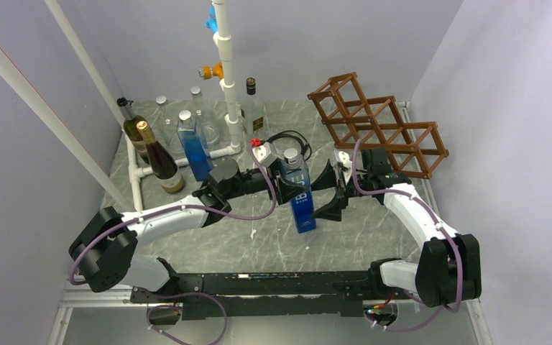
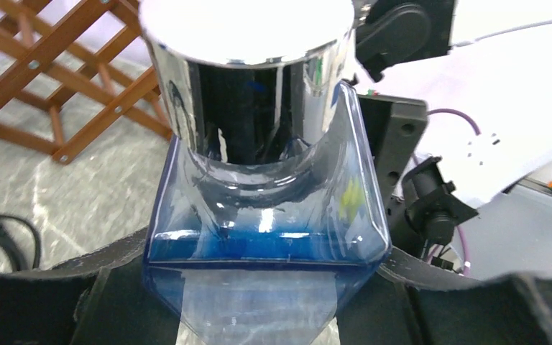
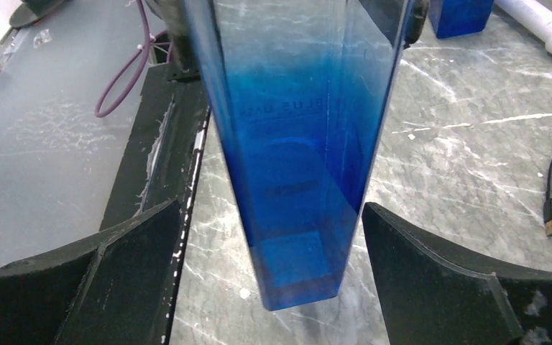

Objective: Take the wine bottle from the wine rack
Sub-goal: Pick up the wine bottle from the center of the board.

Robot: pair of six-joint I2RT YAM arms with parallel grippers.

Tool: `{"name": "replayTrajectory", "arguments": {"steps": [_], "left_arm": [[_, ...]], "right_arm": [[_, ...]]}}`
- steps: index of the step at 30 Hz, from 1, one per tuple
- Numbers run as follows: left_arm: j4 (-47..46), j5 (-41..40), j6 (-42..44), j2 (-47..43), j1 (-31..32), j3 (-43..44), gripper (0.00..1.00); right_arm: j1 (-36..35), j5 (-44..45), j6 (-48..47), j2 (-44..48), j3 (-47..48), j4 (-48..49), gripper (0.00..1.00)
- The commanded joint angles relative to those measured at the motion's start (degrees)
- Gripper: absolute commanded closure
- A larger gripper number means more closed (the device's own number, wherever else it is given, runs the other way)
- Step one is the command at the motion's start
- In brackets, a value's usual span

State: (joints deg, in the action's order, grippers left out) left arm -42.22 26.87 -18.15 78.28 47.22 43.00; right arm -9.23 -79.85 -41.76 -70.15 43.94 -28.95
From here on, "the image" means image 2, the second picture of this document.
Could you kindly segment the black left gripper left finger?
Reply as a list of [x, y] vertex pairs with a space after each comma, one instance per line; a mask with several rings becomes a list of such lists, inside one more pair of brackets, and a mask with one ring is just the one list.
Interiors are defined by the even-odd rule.
[[146, 233], [49, 270], [0, 274], [0, 344], [174, 344], [179, 318], [142, 284]]

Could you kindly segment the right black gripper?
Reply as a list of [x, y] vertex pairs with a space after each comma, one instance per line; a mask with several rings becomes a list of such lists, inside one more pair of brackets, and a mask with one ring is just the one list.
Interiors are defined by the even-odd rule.
[[[455, 0], [353, 1], [356, 59], [374, 81], [401, 63], [445, 56], [451, 50]], [[427, 127], [425, 101], [360, 95], [359, 104], [385, 204]]]

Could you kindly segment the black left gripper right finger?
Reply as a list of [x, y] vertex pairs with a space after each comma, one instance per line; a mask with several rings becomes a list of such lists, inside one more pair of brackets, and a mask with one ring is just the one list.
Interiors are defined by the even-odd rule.
[[336, 320], [342, 344], [552, 344], [552, 272], [482, 282], [394, 248]]

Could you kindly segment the blue Blue Dash bottle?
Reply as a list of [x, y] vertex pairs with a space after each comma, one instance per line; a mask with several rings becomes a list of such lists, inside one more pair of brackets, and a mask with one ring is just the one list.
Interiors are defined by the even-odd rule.
[[145, 286], [205, 344], [310, 344], [390, 253], [352, 1], [142, 1], [174, 132]]

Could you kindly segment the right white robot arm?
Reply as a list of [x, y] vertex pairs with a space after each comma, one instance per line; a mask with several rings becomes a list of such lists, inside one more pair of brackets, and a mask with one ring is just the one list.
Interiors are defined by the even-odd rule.
[[455, 196], [473, 208], [552, 161], [552, 1], [456, 1], [451, 51], [358, 72], [360, 93], [426, 101], [417, 153], [441, 157]]

